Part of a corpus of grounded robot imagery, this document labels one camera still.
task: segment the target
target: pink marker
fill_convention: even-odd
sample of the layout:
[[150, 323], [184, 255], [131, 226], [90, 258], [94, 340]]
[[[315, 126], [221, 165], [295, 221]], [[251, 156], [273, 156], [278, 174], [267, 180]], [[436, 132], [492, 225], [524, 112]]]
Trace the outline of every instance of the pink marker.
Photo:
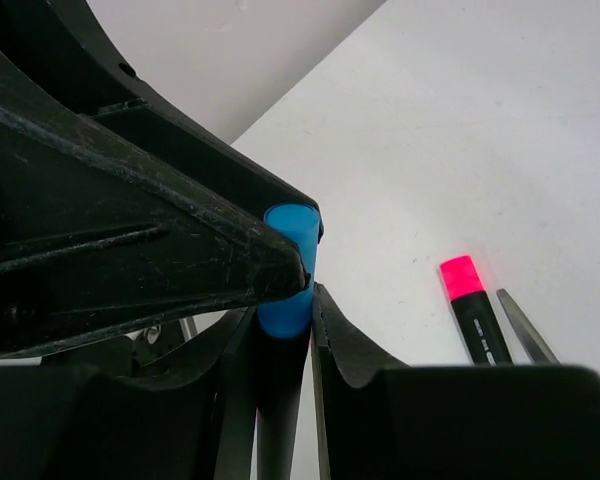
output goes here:
[[496, 314], [471, 257], [465, 255], [448, 260], [440, 265], [440, 272], [474, 363], [491, 366], [512, 363]]

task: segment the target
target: pink cap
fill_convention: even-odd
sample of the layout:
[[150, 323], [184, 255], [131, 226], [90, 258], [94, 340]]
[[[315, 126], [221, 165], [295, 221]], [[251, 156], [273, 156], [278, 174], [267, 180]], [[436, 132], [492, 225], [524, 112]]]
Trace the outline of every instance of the pink cap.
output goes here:
[[447, 260], [440, 265], [440, 272], [449, 300], [484, 291], [476, 267], [473, 266], [473, 260], [469, 255]]

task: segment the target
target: white table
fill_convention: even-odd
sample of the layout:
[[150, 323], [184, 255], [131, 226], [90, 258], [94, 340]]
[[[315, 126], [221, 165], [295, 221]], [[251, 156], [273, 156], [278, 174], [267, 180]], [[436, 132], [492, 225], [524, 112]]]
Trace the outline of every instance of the white table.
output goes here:
[[318, 201], [317, 279], [391, 354], [469, 362], [437, 268], [468, 253], [600, 372], [600, 2], [389, 0], [235, 146]]

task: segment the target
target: blue cap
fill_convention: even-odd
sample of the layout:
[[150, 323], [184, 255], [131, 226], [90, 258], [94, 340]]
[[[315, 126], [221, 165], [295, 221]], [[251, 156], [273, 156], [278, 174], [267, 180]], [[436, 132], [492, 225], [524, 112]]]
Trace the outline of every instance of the blue cap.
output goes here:
[[263, 303], [258, 307], [260, 325], [268, 335], [293, 338], [300, 335], [311, 322], [320, 213], [308, 205], [283, 204], [267, 210], [264, 222], [298, 245], [304, 268], [311, 274], [309, 288], [306, 290], [293, 297]]

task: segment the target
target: silver metal tool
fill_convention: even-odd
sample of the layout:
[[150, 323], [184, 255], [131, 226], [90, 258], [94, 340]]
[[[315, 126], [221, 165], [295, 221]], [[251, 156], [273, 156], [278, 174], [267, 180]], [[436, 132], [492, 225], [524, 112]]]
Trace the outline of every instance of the silver metal tool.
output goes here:
[[498, 296], [498, 300], [500, 300], [504, 313], [507, 314], [509, 323], [511, 323], [513, 330], [516, 332], [518, 339], [531, 360], [534, 363], [560, 363], [549, 348], [549, 345], [547, 345], [547, 342], [544, 341], [511, 295], [504, 288], [498, 290], [496, 295]]

